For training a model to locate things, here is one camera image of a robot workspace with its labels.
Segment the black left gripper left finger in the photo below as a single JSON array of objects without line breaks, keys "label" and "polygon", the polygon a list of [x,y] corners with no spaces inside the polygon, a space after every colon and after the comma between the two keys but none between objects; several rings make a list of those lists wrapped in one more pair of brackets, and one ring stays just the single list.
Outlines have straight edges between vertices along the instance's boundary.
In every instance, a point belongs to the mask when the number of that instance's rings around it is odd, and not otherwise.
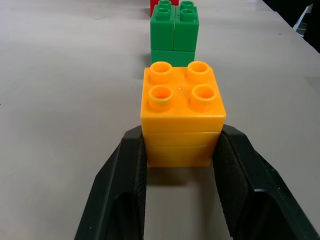
[{"label": "black left gripper left finger", "polygon": [[137,126],[96,175],[74,240],[144,240],[146,190],[147,157]]}]

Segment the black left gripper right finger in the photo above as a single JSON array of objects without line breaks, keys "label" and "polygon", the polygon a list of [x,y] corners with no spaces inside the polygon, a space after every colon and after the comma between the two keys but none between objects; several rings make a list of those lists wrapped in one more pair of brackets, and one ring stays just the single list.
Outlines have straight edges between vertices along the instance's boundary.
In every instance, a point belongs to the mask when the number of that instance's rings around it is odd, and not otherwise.
[{"label": "black left gripper right finger", "polygon": [[244,133],[224,125],[212,162],[233,240],[320,240],[279,173]]}]

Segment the orange toy brick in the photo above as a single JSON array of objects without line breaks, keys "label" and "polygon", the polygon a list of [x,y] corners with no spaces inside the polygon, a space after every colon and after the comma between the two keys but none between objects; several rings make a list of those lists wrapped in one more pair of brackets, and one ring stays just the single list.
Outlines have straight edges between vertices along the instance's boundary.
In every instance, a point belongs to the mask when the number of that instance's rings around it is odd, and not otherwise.
[{"label": "orange toy brick", "polygon": [[226,111],[213,69],[203,61],[144,71],[140,120],[150,168],[207,167]]}]

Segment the green toy building block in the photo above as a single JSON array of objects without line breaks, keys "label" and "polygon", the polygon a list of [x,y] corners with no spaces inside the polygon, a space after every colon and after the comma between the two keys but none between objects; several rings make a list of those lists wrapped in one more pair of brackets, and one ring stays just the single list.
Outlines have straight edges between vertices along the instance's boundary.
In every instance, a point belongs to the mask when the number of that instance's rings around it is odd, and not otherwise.
[{"label": "green toy building block", "polygon": [[188,66],[195,60],[199,26],[198,10],[191,0],[179,1],[170,9],[155,7],[150,17],[151,63]]}]

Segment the white angled object beyond table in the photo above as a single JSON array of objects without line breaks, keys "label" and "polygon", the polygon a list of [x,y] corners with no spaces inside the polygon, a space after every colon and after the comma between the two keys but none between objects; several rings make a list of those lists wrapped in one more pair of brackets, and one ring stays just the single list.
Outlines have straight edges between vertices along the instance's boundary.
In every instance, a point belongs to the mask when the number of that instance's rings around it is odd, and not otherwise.
[{"label": "white angled object beyond table", "polygon": [[302,33],[304,33],[307,28],[307,23],[303,21],[305,20],[306,15],[311,13],[312,8],[313,4],[308,5],[299,17],[299,19],[297,20],[297,22],[295,23],[295,25],[292,27],[292,29],[300,35],[302,35]]}]

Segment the red toy brick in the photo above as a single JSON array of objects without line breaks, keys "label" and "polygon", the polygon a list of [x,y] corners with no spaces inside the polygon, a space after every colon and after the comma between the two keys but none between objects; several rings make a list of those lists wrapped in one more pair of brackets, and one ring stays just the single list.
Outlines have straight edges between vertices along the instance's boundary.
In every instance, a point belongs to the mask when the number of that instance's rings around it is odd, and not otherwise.
[{"label": "red toy brick", "polygon": [[150,3],[150,17],[154,13],[155,7],[170,9],[171,6],[178,6],[180,0],[149,0]]}]

